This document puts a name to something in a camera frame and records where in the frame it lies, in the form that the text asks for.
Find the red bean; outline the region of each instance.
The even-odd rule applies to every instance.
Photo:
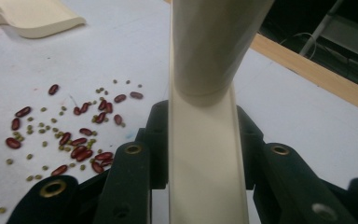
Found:
[[[15,114],[15,116],[16,116],[17,118],[22,118],[22,117],[28,115],[30,112],[31,112],[31,107],[30,107],[30,106],[26,106],[26,107],[24,107],[23,109],[19,110],[19,112],[17,112],[17,113]]]
[[[106,159],[106,160],[101,161],[101,166],[102,167],[108,166],[108,165],[110,165],[112,163],[113,163],[113,159]]]
[[[52,85],[50,87],[50,89],[48,90],[48,94],[54,95],[58,91],[59,88],[60,88],[60,86],[57,84]]]
[[[86,113],[87,110],[89,110],[89,103],[84,103],[84,104],[81,106],[80,113]]]
[[[137,92],[137,91],[132,91],[131,93],[130,93],[130,96],[132,97],[132,98],[135,98],[135,99],[142,99],[142,98],[144,98],[144,95],[143,94],[141,94],[140,92]]]
[[[97,119],[95,120],[96,123],[102,123],[104,118],[106,116],[105,112],[102,112],[100,115],[98,115]]]
[[[106,108],[106,100],[102,100],[100,105],[98,106],[99,110],[104,110]]]
[[[94,161],[91,164],[92,169],[95,171],[95,173],[100,174],[104,171],[104,168],[100,165],[100,163]]]
[[[125,101],[125,100],[126,100],[126,98],[127,98],[127,96],[126,96],[126,95],[124,95],[124,94],[120,94],[120,95],[118,95],[118,96],[115,98],[115,102],[116,102],[116,103],[123,102],[123,101]]]
[[[77,138],[76,140],[72,141],[71,145],[76,147],[81,144],[85,144],[87,142],[87,138]]]
[[[80,147],[76,147],[72,152],[71,152],[71,158],[75,159],[80,153],[86,151],[87,148],[85,146],[80,146]]]
[[[113,157],[112,152],[103,152],[101,154],[96,155],[94,158],[97,161],[104,161],[106,159],[111,159]]]
[[[71,134],[70,133],[64,133],[61,140],[60,140],[60,146],[65,145],[69,139],[71,138]]]
[[[80,114],[81,114],[79,107],[75,107],[75,108],[74,108],[74,114],[75,114],[75,115],[80,115]]]
[[[92,150],[83,151],[76,156],[76,161],[84,161],[85,159],[90,158],[92,156],[92,153]]]
[[[53,172],[51,172],[51,175],[62,175],[68,170],[67,165],[59,166],[57,169],[55,169]]]
[[[92,136],[92,131],[87,128],[82,128],[79,130],[79,132],[85,134],[86,136]]]
[[[16,139],[9,137],[6,140],[7,146],[13,149],[17,149],[21,147],[21,142],[17,141]]]
[[[17,131],[20,128],[20,120],[15,118],[11,121],[11,130]]]
[[[108,114],[113,113],[113,105],[112,105],[112,103],[106,103],[106,113],[108,113]]]
[[[115,120],[116,125],[120,125],[123,122],[123,118],[120,115],[115,115],[113,119]]]

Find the white surface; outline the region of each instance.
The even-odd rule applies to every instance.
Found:
[[[127,101],[116,107],[118,113],[126,114],[129,119],[127,127],[118,129],[113,124],[104,124],[98,128],[96,147],[110,149],[132,140],[137,129],[145,126],[151,105],[168,98],[168,4],[160,0],[63,2],[88,24],[37,40],[24,39],[9,27],[0,26],[0,206],[8,208],[8,212],[0,216],[0,223],[5,223],[13,207],[35,183],[26,182],[26,176],[47,175],[49,172],[40,170],[43,164],[52,168],[68,161],[56,147],[35,148],[40,146],[37,133],[29,137],[29,142],[26,140],[22,149],[7,149],[4,140],[11,134],[9,125],[13,113],[22,106],[32,105],[35,108],[32,116],[42,119],[38,109],[43,105],[48,107],[49,113],[55,111],[53,114],[58,113],[54,108],[61,101],[65,100],[67,107],[73,106],[68,93],[77,102],[83,102],[96,98],[97,87],[108,88],[113,97],[113,93],[132,90],[142,83],[144,87],[140,91],[145,94],[142,102]],[[123,83],[115,87],[111,85],[113,78],[130,79],[131,87]],[[234,80],[237,104],[252,117],[267,142],[293,147],[319,177],[342,188],[358,176],[356,106],[251,49]],[[49,98],[46,90],[55,82],[62,88]],[[70,122],[70,111],[66,119],[67,122],[59,124],[68,130],[75,131],[74,125],[89,123],[88,119],[76,118]],[[27,161],[25,156],[31,152],[34,158]],[[7,167],[7,158],[15,159],[15,164]],[[78,167],[68,174],[81,182],[93,175],[90,167],[85,173],[75,172],[77,170]],[[158,201],[153,203],[154,223],[168,223],[167,195],[167,191],[154,192],[154,199]],[[248,204],[250,223],[259,223],[251,206],[251,195],[248,195]]]

